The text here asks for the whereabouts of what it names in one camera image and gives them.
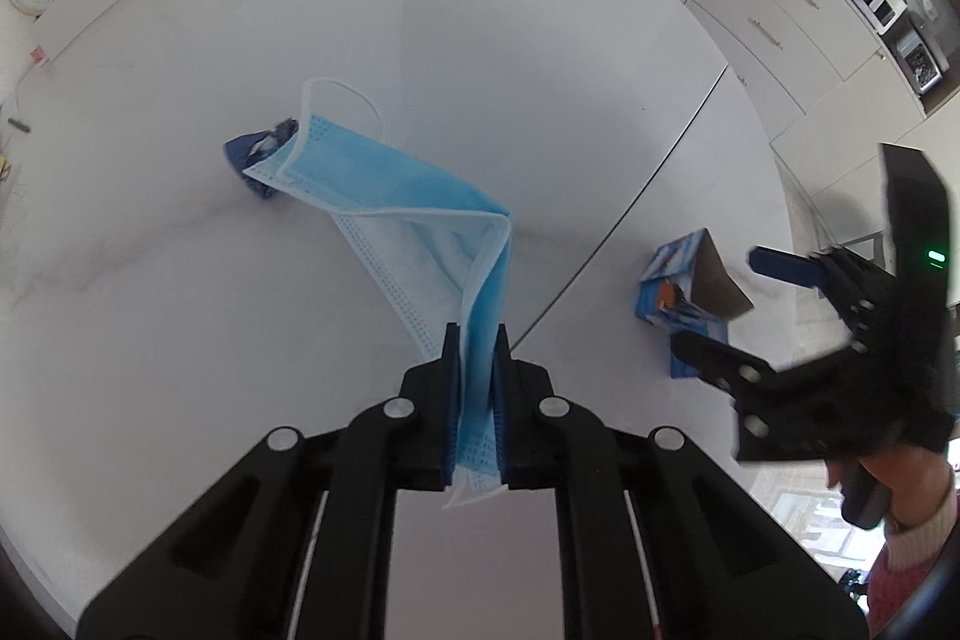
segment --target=blue surgical mask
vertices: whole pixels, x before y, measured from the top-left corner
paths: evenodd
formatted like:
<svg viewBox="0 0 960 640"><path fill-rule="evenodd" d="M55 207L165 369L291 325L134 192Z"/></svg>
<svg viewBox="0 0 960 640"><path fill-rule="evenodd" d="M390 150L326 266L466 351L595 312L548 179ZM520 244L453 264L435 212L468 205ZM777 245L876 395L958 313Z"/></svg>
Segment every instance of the blue surgical mask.
<svg viewBox="0 0 960 640"><path fill-rule="evenodd" d="M496 476L488 397L507 210L448 172L308 112L289 142L244 173L330 213L427 360L440 357L446 324L460 324L457 464Z"/></svg>

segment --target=pink sweater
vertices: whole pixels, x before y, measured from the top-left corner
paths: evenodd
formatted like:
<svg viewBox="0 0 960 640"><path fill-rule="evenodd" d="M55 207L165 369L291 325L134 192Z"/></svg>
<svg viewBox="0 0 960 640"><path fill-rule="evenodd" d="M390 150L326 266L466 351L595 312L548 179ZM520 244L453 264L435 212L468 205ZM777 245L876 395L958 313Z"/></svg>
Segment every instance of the pink sweater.
<svg viewBox="0 0 960 640"><path fill-rule="evenodd" d="M953 530L959 504L960 496L947 496L933 518L905 533L896 533L887 525L887 544L870 571L867 590L871 637L886 626L926 578Z"/></svg>

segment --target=cardboard box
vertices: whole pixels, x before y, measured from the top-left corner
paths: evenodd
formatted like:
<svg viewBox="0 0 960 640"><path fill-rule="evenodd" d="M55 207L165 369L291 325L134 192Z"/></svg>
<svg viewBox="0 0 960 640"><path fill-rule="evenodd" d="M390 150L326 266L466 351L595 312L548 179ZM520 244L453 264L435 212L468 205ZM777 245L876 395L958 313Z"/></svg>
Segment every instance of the cardboard box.
<svg viewBox="0 0 960 640"><path fill-rule="evenodd" d="M754 305L727 274L706 228L656 249L640 278L634 314L667 333L691 330L727 343L727 324ZM670 356L670 377L697 371Z"/></svg>

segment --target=round table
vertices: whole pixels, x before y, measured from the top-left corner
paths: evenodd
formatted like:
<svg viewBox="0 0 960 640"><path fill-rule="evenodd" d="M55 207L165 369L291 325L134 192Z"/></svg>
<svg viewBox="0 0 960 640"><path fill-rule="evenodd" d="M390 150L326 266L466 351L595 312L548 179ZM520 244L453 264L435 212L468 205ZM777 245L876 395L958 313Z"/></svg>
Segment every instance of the round table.
<svg viewBox="0 0 960 640"><path fill-rule="evenodd" d="M757 305L733 341L789 352L792 299L743 263L789 247L776 167L677 0L122 0L19 86L0 186L0 527L66 627L269 429L342 427L421 361L330 219L224 162L318 76L511 210L517 355L736 471L722 396L632 317L654 247L707 225ZM347 92L315 109L378 133ZM559 636L549 497L441 504L400 497L389 636Z"/></svg>

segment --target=white card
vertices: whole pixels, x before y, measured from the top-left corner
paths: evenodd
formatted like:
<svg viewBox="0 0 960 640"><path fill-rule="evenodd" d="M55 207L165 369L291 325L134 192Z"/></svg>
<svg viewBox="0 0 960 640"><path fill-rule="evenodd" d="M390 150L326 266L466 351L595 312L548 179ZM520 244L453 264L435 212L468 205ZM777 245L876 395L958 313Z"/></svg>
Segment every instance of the white card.
<svg viewBox="0 0 960 640"><path fill-rule="evenodd" d="M56 0L31 26L35 63L56 58L83 30L120 0Z"/></svg>

